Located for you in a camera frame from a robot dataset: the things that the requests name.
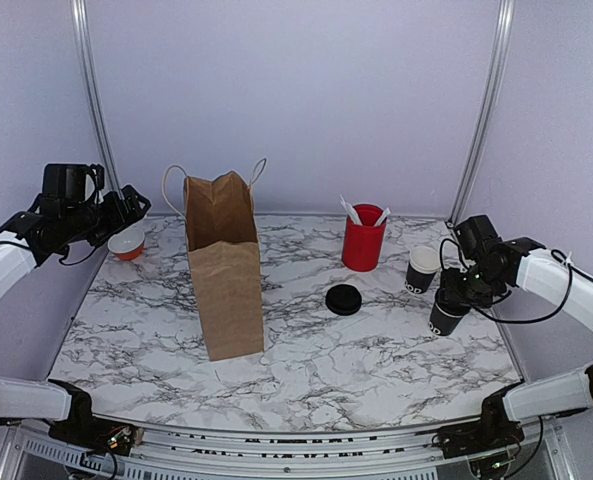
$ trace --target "small bowl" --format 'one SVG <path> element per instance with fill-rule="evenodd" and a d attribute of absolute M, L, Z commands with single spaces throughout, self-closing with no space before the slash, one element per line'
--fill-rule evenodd
<path fill-rule="evenodd" d="M 127 228 L 109 239 L 109 251 L 121 260 L 134 260 L 145 248 L 145 232 L 140 228 Z"/>

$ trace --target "white cup lid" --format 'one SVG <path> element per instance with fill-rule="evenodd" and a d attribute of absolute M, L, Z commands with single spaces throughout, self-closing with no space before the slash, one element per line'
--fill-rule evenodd
<path fill-rule="evenodd" d="M 412 249 L 409 254 L 409 263 L 420 273 L 436 273 L 440 268 L 438 252 L 425 245 Z"/>

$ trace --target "red cup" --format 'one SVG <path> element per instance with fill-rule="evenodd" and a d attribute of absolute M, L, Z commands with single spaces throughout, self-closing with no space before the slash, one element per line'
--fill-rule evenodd
<path fill-rule="evenodd" d="M 380 249 L 383 245 L 387 219 L 374 227 L 383 210 L 376 205 L 356 205 L 354 207 L 362 225 L 356 225 L 347 217 L 343 263 L 357 272 L 369 272 L 378 265 Z"/>

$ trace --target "black cup lid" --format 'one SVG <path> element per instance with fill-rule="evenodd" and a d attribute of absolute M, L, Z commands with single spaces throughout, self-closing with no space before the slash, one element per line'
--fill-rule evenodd
<path fill-rule="evenodd" d="M 353 315 L 363 302 L 356 287 L 341 284 L 330 288 L 325 296 L 325 305 L 337 315 Z"/>
<path fill-rule="evenodd" d="M 438 290 L 436 290 L 436 295 L 434 296 L 434 303 L 444 313 L 446 313 L 447 315 L 451 315 L 452 317 L 464 317 L 471 310 L 471 307 L 467 305 L 448 302 L 445 299 L 445 291 L 443 288 L 439 288 Z"/>

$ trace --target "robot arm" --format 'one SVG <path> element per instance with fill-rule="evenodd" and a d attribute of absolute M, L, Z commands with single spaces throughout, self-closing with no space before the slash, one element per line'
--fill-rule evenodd
<path fill-rule="evenodd" d="M 444 270 L 437 301 L 480 310 L 505 296 L 507 286 L 518 287 L 544 298 L 593 333 L 593 277 L 531 239 L 503 242 L 486 216 L 471 217 L 454 231 L 464 256 L 474 264 L 464 272 Z M 523 420 L 588 408 L 593 408 L 593 365 L 504 388 L 483 401 L 480 420 L 440 429 L 439 440 L 448 457 L 502 447 L 517 437 L 522 440 Z"/>
<path fill-rule="evenodd" d="M 86 192 L 88 179 L 94 185 L 91 195 Z M 78 241 L 96 249 L 141 220 L 151 206 L 130 185 L 101 198 L 103 186 L 100 165 L 45 167 L 42 193 L 27 211 L 15 214 L 0 229 L 0 299 L 51 255 L 62 255 L 62 263 L 70 244 Z M 51 436 L 89 448 L 98 447 L 99 432 L 121 427 L 124 437 L 129 430 L 129 426 L 94 418 L 91 398 L 72 385 L 0 377 L 0 424 L 26 418 L 54 421 Z M 119 443 L 112 448 L 129 448 L 129 442 Z"/>

